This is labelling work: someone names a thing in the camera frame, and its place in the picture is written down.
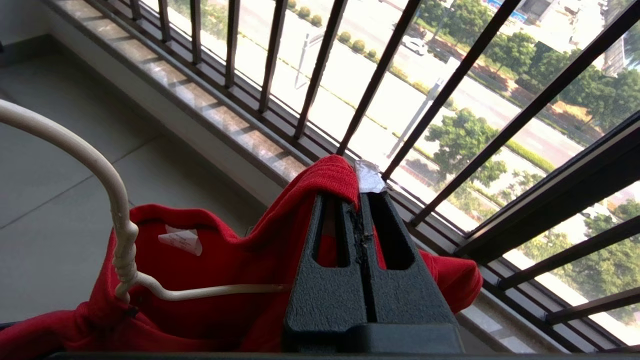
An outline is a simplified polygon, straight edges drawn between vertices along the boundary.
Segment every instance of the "pole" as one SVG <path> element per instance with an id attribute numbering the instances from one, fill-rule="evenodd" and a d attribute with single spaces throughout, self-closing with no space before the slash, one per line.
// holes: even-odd
<path id="1" fill-rule="evenodd" d="M 433 36 L 429 41 L 432 41 L 438 36 L 438 34 L 440 33 L 440 29 L 442 29 L 442 25 L 444 25 L 444 21 L 447 20 L 447 18 L 449 17 L 449 13 L 452 12 L 453 6 L 456 4 L 456 1 L 457 0 L 453 0 L 451 5 L 444 10 L 445 13 L 442 15 L 442 19 L 440 19 L 440 22 L 438 23 L 438 27 L 436 28 L 436 31 L 433 33 Z"/>
<path id="2" fill-rule="evenodd" d="M 302 63 L 303 61 L 305 61 L 305 54 L 307 53 L 307 46 L 309 45 L 309 36 L 310 34 L 307 33 L 305 37 L 305 43 L 302 45 L 302 52 L 300 52 L 300 64 L 298 64 L 298 73 L 296 74 L 296 83 L 294 84 L 294 87 L 296 89 L 298 88 L 298 78 L 300 77 L 300 72 L 302 70 Z"/>
<path id="3" fill-rule="evenodd" d="M 387 155 L 387 159 L 390 159 L 396 153 L 396 150 L 398 150 L 398 147 L 400 147 L 400 145 L 404 141 L 404 138 L 413 129 L 413 126 L 415 125 L 415 123 L 421 118 L 422 113 L 424 113 L 424 110 L 427 108 L 427 106 L 429 106 L 433 98 L 436 97 L 436 94 L 438 93 L 438 89 L 440 88 L 440 85 L 443 82 L 444 82 L 443 79 L 438 79 L 435 85 L 433 85 L 433 88 L 429 90 L 429 93 L 427 94 L 427 97 L 424 98 L 422 105 L 420 105 L 420 108 L 418 108 L 418 111 L 416 111 L 415 114 L 413 114 L 411 121 L 409 121 L 409 124 L 407 124 L 406 128 L 402 132 L 402 135 L 400 135 L 400 137 L 396 141 L 396 144 L 391 148 L 391 151 L 389 151 L 389 154 Z"/>

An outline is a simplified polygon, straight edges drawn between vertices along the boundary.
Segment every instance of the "white car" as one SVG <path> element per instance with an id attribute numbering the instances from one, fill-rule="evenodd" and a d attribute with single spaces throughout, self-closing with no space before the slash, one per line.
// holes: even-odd
<path id="1" fill-rule="evenodd" d="M 593 204 L 593 206 L 590 206 L 582 210 L 580 212 L 580 215 L 586 218 L 595 218 L 598 215 L 604 215 L 607 217 L 611 217 L 613 219 L 613 222 L 616 222 L 616 217 L 611 215 L 611 212 L 609 212 L 609 209 L 607 209 L 605 206 L 602 206 L 599 203 Z"/>
<path id="2" fill-rule="evenodd" d="M 402 44 L 420 56 L 427 53 L 427 45 L 422 39 L 404 36 L 402 38 Z"/>

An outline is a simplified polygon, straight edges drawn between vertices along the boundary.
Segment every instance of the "window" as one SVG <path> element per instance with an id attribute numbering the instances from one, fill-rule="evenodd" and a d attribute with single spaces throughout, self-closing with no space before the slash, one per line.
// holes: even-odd
<path id="1" fill-rule="evenodd" d="M 640 3 L 192 4 L 143 0 L 143 35 L 309 158 L 375 162 L 418 239 L 567 349 L 637 344 Z"/>

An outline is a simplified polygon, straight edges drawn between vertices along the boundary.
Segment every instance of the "metal railing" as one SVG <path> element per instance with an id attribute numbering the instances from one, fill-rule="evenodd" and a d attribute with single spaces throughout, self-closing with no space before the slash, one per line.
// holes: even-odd
<path id="1" fill-rule="evenodd" d="M 419 0 L 408 1 L 346 133 L 343 139 L 338 141 L 322 129 L 311 128 L 308 125 L 308 114 L 316 98 L 347 0 L 333 2 L 299 115 L 281 103 L 273 101 L 271 94 L 287 10 L 286 0 L 275 1 L 264 80 L 259 89 L 238 76 L 235 67 L 241 0 L 228 0 L 227 53 L 224 63 L 209 51 L 203 51 L 200 39 L 202 14 L 199 0 L 191 0 L 193 38 L 172 28 L 168 18 L 167 0 L 158 0 L 159 13 L 141 4 L 139 0 L 86 1 L 104 13 L 115 14 L 116 20 L 136 38 L 158 46 L 165 52 L 163 56 L 172 58 L 192 71 L 200 81 L 220 91 L 253 116 L 255 121 L 263 123 L 311 160 L 332 153 L 353 159 L 354 154 L 347 151 L 349 142 L 358 130 L 420 6 Z M 518 3 L 519 0 L 503 2 L 383 172 L 385 180 L 393 183 L 391 176 L 394 170 L 412 150 Z M 627 220 L 525 270 L 515 268 L 501 257 L 507 251 L 515 249 L 587 206 L 640 179 L 640 167 L 637 166 L 637 159 L 640 158 L 640 112 L 633 114 L 468 234 L 457 231 L 455 224 L 446 220 L 435 209 L 505 146 L 507 141 L 560 91 L 622 37 L 638 19 L 640 2 L 635 1 L 516 115 L 433 200 L 425 203 L 409 191 L 405 191 L 404 194 L 394 192 L 392 195 L 409 231 L 416 238 L 441 254 L 466 256 L 484 265 L 483 275 L 487 290 L 560 345 L 574 352 L 637 352 L 638 346 L 627 346 L 588 316 L 640 302 L 640 288 L 602 297 L 579 306 L 570 306 L 537 283 L 534 278 L 640 233 L 640 219 L 635 217 Z"/>

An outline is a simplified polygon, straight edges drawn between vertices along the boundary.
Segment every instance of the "clothing label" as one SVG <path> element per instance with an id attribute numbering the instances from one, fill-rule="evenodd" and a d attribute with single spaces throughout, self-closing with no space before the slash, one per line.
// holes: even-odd
<path id="1" fill-rule="evenodd" d="M 158 235 L 161 243 L 177 247 L 186 252 L 200 256 L 202 254 L 202 244 L 198 237 L 198 231 L 195 229 L 184 230 L 176 229 L 166 225 L 166 234 Z"/>

